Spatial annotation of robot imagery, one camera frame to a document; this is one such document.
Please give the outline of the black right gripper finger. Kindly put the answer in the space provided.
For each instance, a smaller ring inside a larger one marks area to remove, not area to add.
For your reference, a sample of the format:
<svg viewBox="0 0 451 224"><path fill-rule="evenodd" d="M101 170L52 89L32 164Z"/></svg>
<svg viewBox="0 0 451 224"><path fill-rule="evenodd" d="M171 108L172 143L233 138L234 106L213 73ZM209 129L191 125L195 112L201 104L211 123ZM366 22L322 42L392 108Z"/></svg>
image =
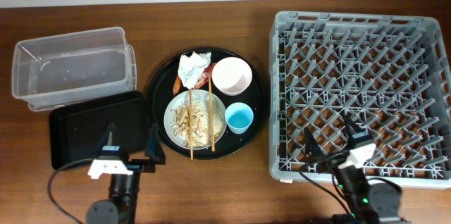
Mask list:
<svg viewBox="0 0 451 224"><path fill-rule="evenodd" d="M308 127L304 129L304 136L307 159L311 163L317 163L323 157L323 152Z"/></svg>
<svg viewBox="0 0 451 224"><path fill-rule="evenodd" d="M363 128L359 127L348 115L343 116L345 122L345 136L347 149L356 149L373 143L373 137Z"/></svg>

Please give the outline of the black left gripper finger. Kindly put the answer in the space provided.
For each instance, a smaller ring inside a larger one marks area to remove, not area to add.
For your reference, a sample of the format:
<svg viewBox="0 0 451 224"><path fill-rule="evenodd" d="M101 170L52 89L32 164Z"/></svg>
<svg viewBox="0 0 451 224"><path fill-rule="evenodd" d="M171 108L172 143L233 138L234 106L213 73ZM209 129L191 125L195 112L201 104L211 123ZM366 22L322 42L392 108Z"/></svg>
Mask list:
<svg viewBox="0 0 451 224"><path fill-rule="evenodd" d="M159 128L157 124L152 124L149 131L149 140L145 150L145 156L156 165L166 164L166 155L159 140Z"/></svg>
<svg viewBox="0 0 451 224"><path fill-rule="evenodd" d="M100 155L104 146L111 146L113 144L113 134L116 130L114 123L109 123L101 138L97 141L93 149L93 156Z"/></svg>

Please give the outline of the light blue cup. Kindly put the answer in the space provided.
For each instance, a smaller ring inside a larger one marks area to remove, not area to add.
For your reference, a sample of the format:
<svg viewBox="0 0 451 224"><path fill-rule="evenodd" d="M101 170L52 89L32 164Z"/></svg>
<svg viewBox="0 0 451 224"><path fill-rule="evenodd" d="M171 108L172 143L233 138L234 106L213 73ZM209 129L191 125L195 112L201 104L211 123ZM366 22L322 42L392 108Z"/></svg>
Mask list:
<svg viewBox="0 0 451 224"><path fill-rule="evenodd" d="M254 119L252 109L245 103L235 102L225 110L225 121L229 129L241 135L247 131Z"/></svg>

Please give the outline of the wooden chopstick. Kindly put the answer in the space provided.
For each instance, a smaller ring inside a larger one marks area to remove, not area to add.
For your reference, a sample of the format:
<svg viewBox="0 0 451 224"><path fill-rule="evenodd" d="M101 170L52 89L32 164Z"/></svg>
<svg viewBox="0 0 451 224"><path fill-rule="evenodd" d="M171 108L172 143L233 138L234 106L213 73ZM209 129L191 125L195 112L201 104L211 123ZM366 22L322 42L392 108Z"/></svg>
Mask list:
<svg viewBox="0 0 451 224"><path fill-rule="evenodd" d="M193 146L194 146L194 140L193 140L193 104L192 104L192 89L189 90L189 136L190 136L190 159L193 160L194 153L193 153Z"/></svg>
<svg viewBox="0 0 451 224"><path fill-rule="evenodd" d="M212 97L212 87L211 87L211 74L208 75L209 83L209 122L210 122L210 140L211 140L211 150L215 152L215 136L214 136L214 107L213 107L213 97Z"/></svg>

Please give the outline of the pink bowl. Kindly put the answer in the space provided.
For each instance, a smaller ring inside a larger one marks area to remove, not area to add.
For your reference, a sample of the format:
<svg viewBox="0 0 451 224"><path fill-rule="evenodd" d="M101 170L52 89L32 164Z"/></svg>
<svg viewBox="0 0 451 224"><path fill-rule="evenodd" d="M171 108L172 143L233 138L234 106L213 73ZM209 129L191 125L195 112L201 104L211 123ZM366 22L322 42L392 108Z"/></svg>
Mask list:
<svg viewBox="0 0 451 224"><path fill-rule="evenodd" d="M252 82L252 69L241 58L227 57L221 59L212 71L215 87L228 96L243 93Z"/></svg>

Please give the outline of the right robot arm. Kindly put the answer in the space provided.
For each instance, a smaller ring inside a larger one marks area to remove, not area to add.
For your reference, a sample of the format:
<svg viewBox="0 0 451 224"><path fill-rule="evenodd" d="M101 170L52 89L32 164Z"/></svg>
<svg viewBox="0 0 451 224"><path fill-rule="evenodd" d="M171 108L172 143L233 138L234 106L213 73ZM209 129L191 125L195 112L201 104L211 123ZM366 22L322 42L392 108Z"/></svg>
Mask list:
<svg viewBox="0 0 451 224"><path fill-rule="evenodd" d="M306 154L310 164L318 164L332 175L336 193L314 182L305 174L301 176L319 189L331 195L344 208L343 214L334 214L331 223L407 223L399 216L402 189L385 178L367 178L363 165L376 150L373 137L353 122L343 117L345 147L332 154L325 154L309 129L304 129Z"/></svg>

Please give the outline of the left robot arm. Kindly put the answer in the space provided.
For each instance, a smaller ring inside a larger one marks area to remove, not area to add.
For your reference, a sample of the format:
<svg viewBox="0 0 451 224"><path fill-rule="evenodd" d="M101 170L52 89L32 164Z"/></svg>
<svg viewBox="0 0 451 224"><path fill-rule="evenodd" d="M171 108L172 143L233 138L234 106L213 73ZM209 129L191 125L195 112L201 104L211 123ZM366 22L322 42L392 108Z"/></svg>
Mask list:
<svg viewBox="0 0 451 224"><path fill-rule="evenodd" d="M157 165L166 163L166 156L158 136L158 125L149 130L145 159L129 159L129 153L119 144L113 143L116 127L109 124L98 146L98 157L94 158L88 170L92 179L101 175L111 176L108 199L94 202L86 214L87 223L134 223L140 191L140 176L155 173Z"/></svg>

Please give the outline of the grey dishwasher rack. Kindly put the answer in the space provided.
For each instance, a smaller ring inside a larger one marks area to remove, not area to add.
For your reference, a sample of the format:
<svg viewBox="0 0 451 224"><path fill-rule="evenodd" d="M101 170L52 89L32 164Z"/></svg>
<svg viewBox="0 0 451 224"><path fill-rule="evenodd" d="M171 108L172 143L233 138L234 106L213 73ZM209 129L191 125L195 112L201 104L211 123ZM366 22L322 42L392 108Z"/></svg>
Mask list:
<svg viewBox="0 0 451 224"><path fill-rule="evenodd" d="M345 147L347 114L376 146L363 169L403 187L450 186L450 65L440 24L421 16L281 11L269 35L269 164L281 182L330 182L310 165Z"/></svg>

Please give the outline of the black rectangular tray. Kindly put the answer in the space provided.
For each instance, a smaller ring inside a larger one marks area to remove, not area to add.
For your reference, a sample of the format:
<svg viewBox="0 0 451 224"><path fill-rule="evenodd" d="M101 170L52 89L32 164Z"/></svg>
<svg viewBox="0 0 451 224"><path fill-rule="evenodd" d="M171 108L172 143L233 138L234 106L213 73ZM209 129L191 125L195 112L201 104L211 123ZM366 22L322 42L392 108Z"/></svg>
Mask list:
<svg viewBox="0 0 451 224"><path fill-rule="evenodd" d="M129 154L144 150L149 128L142 93L124 92L53 110L49 115L52 168L98 156L109 137L109 125L114 126L113 145Z"/></svg>

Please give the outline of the white plate with food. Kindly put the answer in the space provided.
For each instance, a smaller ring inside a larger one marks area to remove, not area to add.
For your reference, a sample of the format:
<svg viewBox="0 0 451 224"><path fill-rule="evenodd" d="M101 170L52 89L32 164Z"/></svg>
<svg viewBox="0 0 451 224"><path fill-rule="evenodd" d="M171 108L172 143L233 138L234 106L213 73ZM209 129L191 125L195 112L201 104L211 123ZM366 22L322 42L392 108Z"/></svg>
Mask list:
<svg viewBox="0 0 451 224"><path fill-rule="evenodd" d="M226 130L224 118L226 108L223 102L214 94L214 136L217 142ZM190 150L189 136L189 91L174 97L166 107L163 124L166 134L178 147ZM211 146L209 122L209 92L203 89L192 90L193 104L193 140L194 150L206 149Z"/></svg>

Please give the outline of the round black tray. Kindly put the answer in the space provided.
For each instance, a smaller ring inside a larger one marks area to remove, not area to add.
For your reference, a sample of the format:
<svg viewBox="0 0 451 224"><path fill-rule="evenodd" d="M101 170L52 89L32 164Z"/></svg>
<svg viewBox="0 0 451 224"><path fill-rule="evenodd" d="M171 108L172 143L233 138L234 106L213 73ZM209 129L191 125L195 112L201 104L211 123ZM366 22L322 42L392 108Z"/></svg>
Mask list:
<svg viewBox="0 0 451 224"><path fill-rule="evenodd" d="M241 56L222 48L216 47L199 47L184 51L173 56L166 61L157 71L151 83L148 86L146 94L146 108L150 124L159 126L159 140L165 144L170 150L185 157L190 156L190 151L179 147L173 142L168 133L164 129L163 115L170 101L175 97L173 94L173 83L177 74L178 64L182 55L189 56L192 52L203 54L210 52L211 61L218 62L223 58ZM252 69L252 81L250 86L241 94L231 97L221 93L217 88L213 88L213 93L221 99L225 106L229 106L235 102L242 102L250 106L253 110L254 119L250 127L241 135L236 135L227 129L224 135L215 143L216 150L200 149L194 151L194 158L199 160L211 160L229 156L236 151L241 150L249 144L264 126L267 119L268 98L264 81L255 67Z"/></svg>

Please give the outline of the clear plastic bin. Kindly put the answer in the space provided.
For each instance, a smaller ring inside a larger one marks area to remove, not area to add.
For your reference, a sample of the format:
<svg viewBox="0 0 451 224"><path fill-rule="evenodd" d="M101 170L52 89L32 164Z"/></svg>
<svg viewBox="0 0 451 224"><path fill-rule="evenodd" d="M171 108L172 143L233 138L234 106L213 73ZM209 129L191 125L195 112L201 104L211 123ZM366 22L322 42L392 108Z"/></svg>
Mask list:
<svg viewBox="0 0 451 224"><path fill-rule="evenodd" d="M121 27L28 39L15 46L11 94L31 111L136 88L135 53Z"/></svg>

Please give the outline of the red snack wrapper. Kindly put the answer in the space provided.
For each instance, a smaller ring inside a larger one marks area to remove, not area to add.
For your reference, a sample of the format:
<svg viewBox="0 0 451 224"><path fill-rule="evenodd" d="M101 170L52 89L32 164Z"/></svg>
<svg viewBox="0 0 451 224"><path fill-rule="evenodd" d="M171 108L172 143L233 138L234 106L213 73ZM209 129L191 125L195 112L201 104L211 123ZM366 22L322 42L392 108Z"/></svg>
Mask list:
<svg viewBox="0 0 451 224"><path fill-rule="evenodd" d="M200 89L203 85L205 85L209 81L209 77L212 74L214 66L216 63L212 63L210 66L204 69L202 75L199 77L197 83L194 85L194 89Z"/></svg>

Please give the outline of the crumpled white napkin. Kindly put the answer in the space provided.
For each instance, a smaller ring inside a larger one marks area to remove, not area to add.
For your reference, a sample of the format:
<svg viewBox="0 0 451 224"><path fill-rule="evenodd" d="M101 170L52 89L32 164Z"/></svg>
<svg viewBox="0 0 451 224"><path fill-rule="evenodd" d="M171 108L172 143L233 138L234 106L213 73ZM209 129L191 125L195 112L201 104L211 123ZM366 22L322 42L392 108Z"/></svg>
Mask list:
<svg viewBox="0 0 451 224"><path fill-rule="evenodd" d="M204 70L211 64L211 52L198 54L195 51L190 56L182 55L179 61L178 76L182 85L194 89Z"/></svg>

